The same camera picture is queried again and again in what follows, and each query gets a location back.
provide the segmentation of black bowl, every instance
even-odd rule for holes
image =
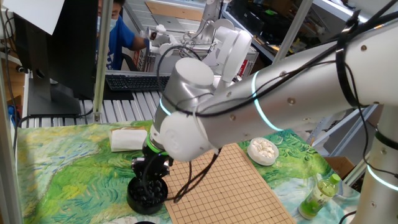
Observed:
[[[153,197],[147,196],[143,191],[143,183],[137,177],[131,179],[127,187],[127,203],[134,211],[142,215],[152,215],[158,212],[168,194],[167,184],[163,179],[148,182],[147,188],[150,192],[152,192],[152,188],[155,189]]]

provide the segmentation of computer monitor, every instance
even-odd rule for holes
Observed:
[[[98,0],[65,0],[52,35],[14,16],[16,49],[29,79],[28,114],[80,114],[75,95],[92,98]],[[50,79],[58,83],[50,84]]]

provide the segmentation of green plastic bottle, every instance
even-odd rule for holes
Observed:
[[[321,208],[337,194],[340,180],[337,174],[332,174],[328,179],[320,180],[317,187],[312,190],[310,195],[298,207],[301,216],[308,220],[315,218]]]

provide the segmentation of keyboard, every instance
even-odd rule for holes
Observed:
[[[112,91],[163,91],[169,78],[169,76],[159,77],[159,86],[157,77],[153,76],[105,75],[105,80]]]

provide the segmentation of white bowl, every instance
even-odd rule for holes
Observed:
[[[264,141],[268,142],[272,146],[272,150],[274,150],[274,152],[275,152],[274,157],[268,158],[268,157],[261,155],[259,152],[257,152],[256,148],[253,146],[253,142],[257,139],[263,139]],[[276,145],[274,143],[272,143],[270,140],[266,140],[265,138],[254,138],[254,139],[252,139],[252,141],[250,142],[250,145],[248,147],[248,154],[249,154],[250,158],[252,160],[254,160],[254,162],[257,162],[258,164],[263,165],[263,166],[271,166],[274,164],[276,158],[278,158],[279,150],[276,147]]]

